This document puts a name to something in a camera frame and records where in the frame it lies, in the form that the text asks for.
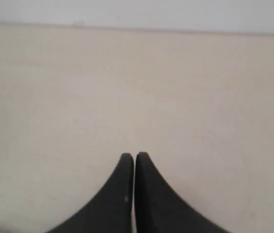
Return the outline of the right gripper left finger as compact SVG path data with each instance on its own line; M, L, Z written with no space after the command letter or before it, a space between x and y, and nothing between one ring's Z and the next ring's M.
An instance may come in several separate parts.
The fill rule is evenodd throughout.
M109 179L77 213L51 233L131 233L134 159L120 156Z

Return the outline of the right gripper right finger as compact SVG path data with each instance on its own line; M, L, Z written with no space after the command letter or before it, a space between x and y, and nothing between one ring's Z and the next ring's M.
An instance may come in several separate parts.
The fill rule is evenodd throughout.
M135 218L138 233L227 232L183 201L146 152L136 157Z

